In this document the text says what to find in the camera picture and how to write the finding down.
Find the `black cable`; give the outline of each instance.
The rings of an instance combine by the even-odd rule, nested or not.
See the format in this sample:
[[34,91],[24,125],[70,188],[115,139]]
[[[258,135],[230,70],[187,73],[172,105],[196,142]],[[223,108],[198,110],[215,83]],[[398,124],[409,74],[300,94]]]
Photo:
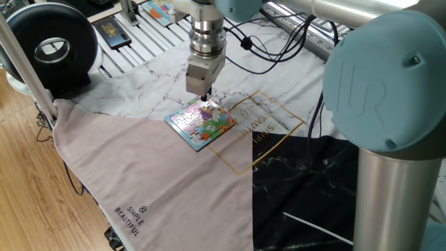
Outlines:
[[[245,71],[247,71],[247,72],[249,72],[249,73],[251,73],[251,74],[262,75],[262,74],[268,73],[268,72],[270,72],[270,71],[271,71],[271,70],[272,70],[278,63],[288,61],[288,60],[292,59],[293,57],[295,57],[297,54],[299,54],[299,52],[300,52],[300,51],[302,50],[302,48],[304,47],[304,44],[305,44],[305,41],[306,41],[306,37],[307,37],[308,27],[309,27],[310,23],[311,23],[314,19],[316,19],[316,17],[313,16],[313,15],[310,15],[310,16],[305,20],[305,25],[302,26],[302,27],[300,28],[300,29],[304,29],[304,32],[303,32],[302,36],[299,38],[298,42],[296,43],[296,45],[298,45],[298,44],[300,43],[300,47],[299,47],[299,49],[298,49],[293,55],[291,55],[289,58],[286,58],[286,59],[284,59],[284,60],[282,60],[282,57],[284,57],[285,54],[280,54],[280,56],[277,58],[277,60],[274,61],[274,64],[273,64],[271,67],[269,67],[269,69],[267,69],[267,70],[265,70],[265,71],[263,71],[263,72],[261,72],[261,73],[257,73],[257,72],[254,72],[254,71],[252,71],[252,70],[248,70],[248,69],[246,69],[246,68],[240,66],[239,64],[237,64],[236,62],[234,62],[233,60],[231,60],[231,59],[230,59],[229,57],[227,57],[227,56],[226,56],[226,59],[228,59],[228,61],[230,61],[231,63],[233,63],[235,66],[238,66],[238,67],[241,68],[242,70],[245,70]],[[286,52],[286,51],[289,49],[290,46],[291,46],[291,43],[289,43],[288,45],[286,45],[286,47],[284,48],[284,51]]]
[[[333,34],[334,34],[333,43],[334,43],[334,46],[336,47],[337,44],[339,43],[339,34],[337,32],[337,27],[334,24],[334,22],[329,22],[329,23],[330,23],[330,25],[331,25],[331,27],[333,29]],[[319,110],[322,107],[322,103],[323,103],[323,93],[321,91],[321,94],[320,94],[319,100],[318,100],[318,104],[316,105],[316,108],[315,108],[314,113],[313,113],[312,122],[309,124],[308,135],[307,135],[307,150],[308,150],[309,157],[312,159],[312,163],[313,163],[314,157],[312,155],[311,139],[312,139],[314,123],[316,122],[316,117],[319,114]]]
[[[291,35],[290,35],[288,41],[286,42],[284,48],[282,48],[282,50],[280,51],[279,54],[269,53],[267,50],[264,51],[264,50],[262,50],[261,48],[259,48],[257,45],[255,45],[252,41],[250,41],[250,42],[251,42],[250,45],[255,46],[255,48],[257,48],[260,52],[263,52],[263,53],[267,54],[270,58],[267,58],[267,57],[265,57],[265,56],[263,56],[263,55],[260,55],[259,53],[253,51],[250,47],[249,47],[249,49],[246,48],[246,50],[249,50],[252,54],[258,56],[259,58],[261,58],[261,59],[263,59],[263,60],[266,60],[266,61],[269,61],[269,62],[273,62],[273,63],[275,63],[275,62],[282,63],[282,62],[291,60],[293,57],[295,57],[295,56],[300,52],[300,50],[298,50],[297,52],[295,52],[293,55],[291,55],[291,56],[288,57],[288,58],[281,59],[281,60],[278,60],[277,58],[278,58],[279,56],[284,56],[285,54],[287,54],[287,53],[293,51],[293,50],[299,45],[299,42],[300,42],[300,41],[302,41],[302,40],[306,40],[306,37],[307,37],[307,30],[308,30],[308,26],[309,26],[309,23],[308,23],[308,22],[311,22],[314,18],[313,18],[313,17],[310,17],[309,20],[307,19],[307,20],[303,23],[303,24],[305,24],[304,26],[300,26],[300,25],[299,25],[298,27],[296,27],[296,28],[293,30],[293,32],[294,32],[296,29],[298,29],[298,30],[297,30],[297,32],[296,32],[294,35],[293,35],[293,32],[291,32]],[[298,37],[299,33],[300,33],[303,29],[304,29],[304,33],[303,33],[302,36],[299,38],[299,40],[297,41],[297,43],[296,43],[294,46],[292,46],[291,48],[289,48],[288,44],[289,44],[289,43],[292,43],[292,42]],[[235,36],[235,37],[236,37],[242,44],[245,42],[245,39],[247,38],[247,37],[245,37],[245,39],[240,38],[234,31],[230,30],[229,28],[226,28],[226,27],[225,27],[224,30],[227,31],[227,32],[229,32],[229,33],[232,33],[232,34],[233,34],[233,35],[234,35],[234,36]]]
[[[37,142],[47,142],[49,140],[52,140],[52,142],[53,142],[52,147],[56,148],[54,146],[54,138],[52,136],[49,136],[47,139],[39,139],[39,136],[40,136],[43,128],[48,128],[49,130],[51,130],[51,128],[48,126],[49,122],[47,120],[47,117],[39,109],[39,106],[37,105],[36,102],[34,103],[34,105],[36,106],[36,109],[39,111],[39,114],[37,115],[36,119],[37,119],[37,125],[40,126],[40,130],[39,130],[39,132],[37,133],[37,136],[36,136],[36,141]],[[63,165],[65,166],[65,171],[67,172],[68,180],[70,180],[70,184],[71,184],[72,189],[75,191],[76,195],[82,196],[84,194],[84,191],[85,191],[84,185],[81,182],[79,182],[81,184],[81,186],[82,186],[82,189],[81,189],[81,192],[77,191],[77,189],[75,187],[75,184],[72,182],[71,175],[70,175],[70,172],[68,171],[68,167],[67,167],[67,164],[65,163],[65,161],[63,161]]]
[[[238,32],[240,32],[240,34],[242,34],[242,36],[243,36],[244,38],[247,37],[247,36],[245,35],[245,33],[243,33],[243,31],[241,31],[237,26],[235,26],[231,21],[229,21],[227,18],[225,18],[225,20],[226,20],[226,21],[227,21],[233,28],[235,28]],[[293,38],[293,34],[294,34],[294,32],[295,32],[296,30],[298,30],[304,23],[305,23],[305,22],[302,22],[302,23],[299,24],[296,28],[294,28],[294,30],[292,30],[292,32],[291,32],[291,34],[290,34],[288,40],[287,40],[286,43],[285,43],[285,46],[290,42],[291,38]],[[233,35],[234,35],[240,42],[243,41],[239,36],[236,35],[236,33],[235,33],[234,31],[232,31],[232,28],[230,29],[230,28],[226,28],[226,27],[224,27],[224,30],[227,31],[227,32],[229,32],[229,33],[232,33],[232,34],[233,34]],[[290,52],[291,50],[293,50],[293,49],[295,48],[295,46],[294,46],[294,47],[292,47],[291,49],[289,49],[287,52],[283,52],[283,49],[282,49],[282,50],[280,51],[280,53],[278,53],[278,54],[270,53],[270,52],[266,49],[266,47],[265,47],[265,45],[262,43],[262,41],[261,41],[259,38],[257,38],[257,40],[259,40],[259,42],[262,44],[264,50],[263,50],[262,48],[260,48],[258,45],[254,44],[254,43],[252,43],[252,45],[253,45],[255,48],[257,48],[258,51],[263,52],[264,54],[267,54],[267,55],[270,57],[270,59],[272,59],[272,58],[271,58],[272,56],[280,56],[281,54],[283,54],[283,53],[288,53],[288,52]]]
[[271,20],[271,19],[277,19],[277,18],[283,18],[283,17],[295,17],[295,16],[300,15],[300,14],[302,14],[302,12],[295,13],[295,14],[292,14],[292,15],[282,15],[282,16],[276,16],[276,17],[260,17],[260,18],[254,18],[253,20],[246,21],[246,22],[242,22],[242,23],[240,23],[240,24],[236,24],[236,25],[234,25],[233,27],[231,27],[230,29],[237,29],[237,27],[239,27],[240,25],[244,25],[244,24],[247,24],[247,23],[250,23],[250,22],[259,21],[259,20]]
[[322,111],[323,111],[324,105],[325,105],[325,102],[322,103],[321,113],[319,114],[319,137],[322,137]]
[[77,189],[75,187],[75,184],[72,182],[71,175],[70,175],[70,172],[68,171],[68,167],[67,167],[67,164],[65,163],[65,161],[63,161],[63,166],[65,166],[65,171],[67,172],[67,176],[68,176],[68,179],[70,180],[70,184],[71,184],[72,189],[75,191],[76,195],[82,196],[84,194],[84,192],[85,192],[84,185],[79,182],[79,184],[81,184],[82,188],[81,188],[80,192],[77,191]]
[[266,48],[266,46],[265,46],[265,44],[262,42],[262,40],[260,40],[260,38],[258,37],[258,36],[254,36],[254,35],[250,35],[248,38],[255,38],[255,39],[257,39],[258,40],[258,42],[262,45],[262,47],[264,48],[264,50],[265,50],[265,54],[267,54],[269,57],[270,57],[270,59],[272,59],[272,56],[271,56],[271,53],[269,53],[269,51],[268,51],[268,49]]

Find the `jigsaw puzzle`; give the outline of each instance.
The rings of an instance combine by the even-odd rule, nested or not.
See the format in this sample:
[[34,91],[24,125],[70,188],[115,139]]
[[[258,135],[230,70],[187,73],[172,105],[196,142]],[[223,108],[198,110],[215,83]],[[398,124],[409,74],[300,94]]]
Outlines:
[[236,120],[219,105],[212,100],[203,102],[200,97],[167,115],[164,120],[195,151],[200,151],[236,124]]

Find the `pink cloth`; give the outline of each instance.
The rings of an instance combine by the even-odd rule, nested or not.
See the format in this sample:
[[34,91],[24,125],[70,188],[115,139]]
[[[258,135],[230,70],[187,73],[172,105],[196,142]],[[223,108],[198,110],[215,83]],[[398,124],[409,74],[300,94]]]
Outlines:
[[[135,250],[254,249],[252,172],[237,175],[210,149],[195,152],[164,121],[88,113],[62,100],[56,107],[57,150]],[[252,136],[241,140],[249,145]],[[213,146],[232,147],[225,137]],[[252,163],[250,147],[225,154]]]

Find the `metal pole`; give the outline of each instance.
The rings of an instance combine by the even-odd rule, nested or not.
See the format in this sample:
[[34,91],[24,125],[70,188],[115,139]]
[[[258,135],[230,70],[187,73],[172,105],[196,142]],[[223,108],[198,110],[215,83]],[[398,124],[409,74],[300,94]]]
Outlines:
[[360,150],[354,251],[419,251],[441,160]]
[[29,62],[19,42],[11,31],[3,15],[0,15],[0,44],[13,62],[20,76],[32,92],[50,122],[57,118],[57,109],[49,99],[45,88]]
[[362,26],[375,17],[403,8],[378,0],[264,0],[267,1],[283,3],[305,13],[353,28]]
[[126,18],[126,20],[131,23],[131,25],[136,26],[139,24],[137,16],[134,14],[132,0],[120,0],[121,2],[121,14]]

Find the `wooden floor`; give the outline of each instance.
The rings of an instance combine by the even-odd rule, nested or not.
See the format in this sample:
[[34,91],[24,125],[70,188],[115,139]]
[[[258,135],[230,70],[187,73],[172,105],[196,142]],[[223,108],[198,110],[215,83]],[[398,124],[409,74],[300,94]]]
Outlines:
[[[51,142],[39,143],[31,97],[0,72],[0,250],[111,250],[107,220],[70,187]],[[50,136],[46,128],[41,138]]]

